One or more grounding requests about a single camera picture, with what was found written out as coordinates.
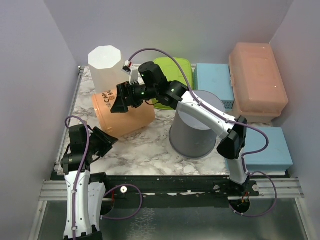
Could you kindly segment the orange capybara bucket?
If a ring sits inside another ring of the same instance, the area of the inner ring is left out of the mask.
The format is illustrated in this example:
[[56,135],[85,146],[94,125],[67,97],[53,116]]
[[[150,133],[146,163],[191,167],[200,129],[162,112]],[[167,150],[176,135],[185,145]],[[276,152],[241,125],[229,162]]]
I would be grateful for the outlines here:
[[130,106],[126,113],[111,113],[116,97],[115,89],[91,96],[100,127],[108,135],[120,138],[148,126],[155,120],[154,107],[145,102],[138,108]]

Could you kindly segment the white octagonal bin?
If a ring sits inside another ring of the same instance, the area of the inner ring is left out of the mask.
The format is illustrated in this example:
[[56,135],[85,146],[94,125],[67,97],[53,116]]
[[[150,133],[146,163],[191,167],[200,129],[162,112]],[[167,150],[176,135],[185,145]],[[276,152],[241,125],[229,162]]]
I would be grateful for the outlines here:
[[88,54],[88,66],[96,93],[116,89],[127,82],[129,75],[122,71],[125,61],[121,51],[112,46],[98,46]]

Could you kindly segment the green plastic tray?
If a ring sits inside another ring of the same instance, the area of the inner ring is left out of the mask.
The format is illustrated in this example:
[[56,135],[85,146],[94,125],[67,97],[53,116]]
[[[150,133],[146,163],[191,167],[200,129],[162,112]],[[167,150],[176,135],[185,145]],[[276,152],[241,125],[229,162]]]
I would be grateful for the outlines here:
[[[184,59],[184,58],[175,57],[174,59],[176,60],[176,62],[180,65],[181,69],[183,70],[183,72],[189,82],[189,85],[191,86],[192,89],[194,89],[193,69],[192,69],[191,63],[187,59]],[[153,62],[161,68],[163,74],[165,75],[165,77],[167,78],[167,80],[169,82],[178,81],[181,84],[185,85],[186,87],[188,86],[180,69],[178,68],[176,63],[171,58],[159,57],[159,58],[156,58]],[[161,104],[156,98],[152,99],[152,104],[154,105],[155,109],[172,110],[172,108],[170,106]]]

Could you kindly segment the grey round bucket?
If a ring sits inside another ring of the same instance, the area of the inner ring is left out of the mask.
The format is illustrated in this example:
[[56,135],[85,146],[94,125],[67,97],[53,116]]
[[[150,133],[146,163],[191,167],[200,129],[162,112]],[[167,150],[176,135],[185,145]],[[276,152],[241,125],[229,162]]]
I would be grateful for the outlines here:
[[174,150],[188,159],[201,159],[210,154],[218,137],[227,135],[221,119],[199,105],[187,91],[177,104],[169,141]]

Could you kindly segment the small blue perforated basket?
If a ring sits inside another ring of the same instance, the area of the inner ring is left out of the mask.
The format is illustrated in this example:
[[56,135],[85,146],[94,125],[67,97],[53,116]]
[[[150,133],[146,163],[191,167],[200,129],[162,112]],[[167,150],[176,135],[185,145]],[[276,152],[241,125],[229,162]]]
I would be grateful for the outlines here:
[[193,72],[193,89],[216,95],[227,111],[233,108],[235,98],[227,64],[197,63]]

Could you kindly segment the pink translucent lidded box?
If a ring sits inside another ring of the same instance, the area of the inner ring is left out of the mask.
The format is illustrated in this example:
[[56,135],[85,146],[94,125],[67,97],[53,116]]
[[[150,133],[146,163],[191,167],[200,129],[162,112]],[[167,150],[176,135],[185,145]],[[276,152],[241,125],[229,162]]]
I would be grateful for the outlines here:
[[249,123],[270,123],[289,100],[273,49],[268,43],[239,42],[229,55],[233,114]]

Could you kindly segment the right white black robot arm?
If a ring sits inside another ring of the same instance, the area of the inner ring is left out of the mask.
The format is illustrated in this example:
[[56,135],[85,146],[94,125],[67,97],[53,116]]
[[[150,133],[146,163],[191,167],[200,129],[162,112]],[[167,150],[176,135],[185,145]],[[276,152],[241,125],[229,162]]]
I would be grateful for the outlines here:
[[161,68],[152,61],[133,68],[127,60],[122,70],[129,75],[129,80],[116,86],[117,97],[111,113],[127,113],[129,107],[138,108],[143,102],[156,99],[164,106],[190,115],[220,137],[217,151],[230,161],[230,191],[236,196],[247,191],[249,176],[241,160],[246,145],[246,118],[228,115],[202,100],[185,84],[167,80]]

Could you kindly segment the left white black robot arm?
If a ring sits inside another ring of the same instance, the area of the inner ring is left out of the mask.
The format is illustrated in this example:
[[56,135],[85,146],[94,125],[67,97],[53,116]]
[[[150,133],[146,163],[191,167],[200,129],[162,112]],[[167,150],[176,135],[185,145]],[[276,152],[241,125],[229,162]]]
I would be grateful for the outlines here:
[[103,197],[111,190],[104,172],[91,174],[94,156],[104,157],[118,141],[94,127],[80,124],[69,128],[70,153],[61,160],[67,187],[65,240],[101,240],[100,215]]

